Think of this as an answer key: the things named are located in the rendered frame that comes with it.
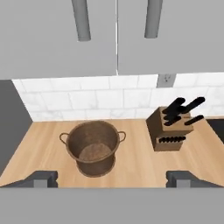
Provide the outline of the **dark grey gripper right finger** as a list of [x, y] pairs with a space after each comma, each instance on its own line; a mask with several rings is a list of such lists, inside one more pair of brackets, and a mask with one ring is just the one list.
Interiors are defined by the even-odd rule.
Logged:
[[189, 171], [167, 171], [166, 186], [174, 188], [219, 187], [219, 185], [199, 179]]

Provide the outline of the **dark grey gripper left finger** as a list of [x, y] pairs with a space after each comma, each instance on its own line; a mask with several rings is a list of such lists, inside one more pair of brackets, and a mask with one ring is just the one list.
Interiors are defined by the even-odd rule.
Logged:
[[35, 171], [25, 179], [21, 179], [4, 187], [24, 187], [24, 188], [54, 188], [58, 187], [57, 171]]

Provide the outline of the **brown wicker basket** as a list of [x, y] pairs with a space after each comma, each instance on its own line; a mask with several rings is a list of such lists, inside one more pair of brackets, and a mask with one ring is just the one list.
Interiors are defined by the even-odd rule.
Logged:
[[124, 131], [105, 121], [83, 122], [59, 135], [79, 171], [90, 178], [104, 176], [113, 169], [116, 151], [125, 139]]

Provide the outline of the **grey cabinet door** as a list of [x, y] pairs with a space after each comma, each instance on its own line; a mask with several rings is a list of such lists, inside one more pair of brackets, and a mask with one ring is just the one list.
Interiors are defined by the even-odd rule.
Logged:
[[0, 0], [0, 80], [116, 73], [116, 0], [87, 0], [79, 41], [72, 0]]
[[[163, 3], [156, 38], [149, 1]], [[118, 0], [120, 74], [224, 72], [224, 0]]]

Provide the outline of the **wooden knife block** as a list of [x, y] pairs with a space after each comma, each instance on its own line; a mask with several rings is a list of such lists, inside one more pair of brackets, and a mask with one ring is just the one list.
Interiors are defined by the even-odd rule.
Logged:
[[197, 97], [186, 106], [184, 97], [176, 98], [168, 107], [158, 107], [147, 119], [146, 125], [154, 151], [179, 151], [186, 135], [193, 131], [193, 124], [203, 115], [191, 117], [190, 111], [206, 99]]

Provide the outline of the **dark grey tall appliance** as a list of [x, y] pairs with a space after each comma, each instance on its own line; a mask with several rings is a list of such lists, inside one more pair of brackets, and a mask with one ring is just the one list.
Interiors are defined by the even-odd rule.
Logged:
[[13, 82], [0, 80], [0, 176], [31, 125]]

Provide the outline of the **black hob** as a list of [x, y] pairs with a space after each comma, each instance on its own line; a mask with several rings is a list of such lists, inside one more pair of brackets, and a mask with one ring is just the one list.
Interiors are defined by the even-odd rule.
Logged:
[[224, 119], [207, 119], [207, 122], [219, 137], [224, 137]]

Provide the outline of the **grey wall outlet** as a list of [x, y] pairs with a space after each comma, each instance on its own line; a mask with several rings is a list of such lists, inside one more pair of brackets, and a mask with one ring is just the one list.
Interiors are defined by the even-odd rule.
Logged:
[[157, 77], [157, 88], [172, 88], [176, 79], [175, 73], [160, 74]]

